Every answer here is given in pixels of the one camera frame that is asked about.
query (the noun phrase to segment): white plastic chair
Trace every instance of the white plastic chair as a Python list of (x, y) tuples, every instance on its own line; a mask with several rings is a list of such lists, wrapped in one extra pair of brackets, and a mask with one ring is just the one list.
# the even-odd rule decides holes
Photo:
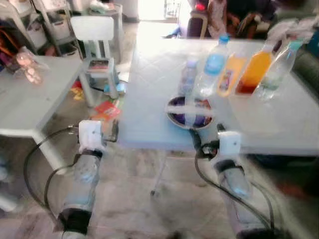
[[(83, 41), (86, 58), (83, 62), (83, 69), (92, 78), (107, 78), (110, 87), (110, 97), (116, 99), (117, 72), (115, 69), (114, 58), (111, 57), (109, 41), (114, 36), (114, 20), (107, 16), (74, 16), (71, 18), (76, 38)], [(91, 60), (109, 60), (109, 69), (106, 72), (88, 73), (87, 69)]]

